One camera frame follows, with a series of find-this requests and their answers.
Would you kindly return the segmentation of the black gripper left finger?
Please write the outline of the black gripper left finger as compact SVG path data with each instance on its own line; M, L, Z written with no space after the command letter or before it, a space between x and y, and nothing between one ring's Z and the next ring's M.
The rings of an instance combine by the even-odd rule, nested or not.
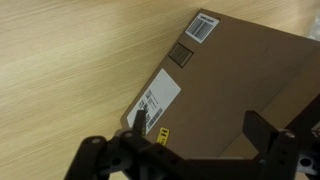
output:
M146 134L146 112L144 110L137 111L132 129L142 136Z

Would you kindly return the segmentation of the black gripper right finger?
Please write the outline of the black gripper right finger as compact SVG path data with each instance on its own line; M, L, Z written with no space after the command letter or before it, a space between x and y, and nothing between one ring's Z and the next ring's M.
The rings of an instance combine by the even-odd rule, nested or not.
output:
M279 131L256 111L245 112L242 130L260 156L267 158Z

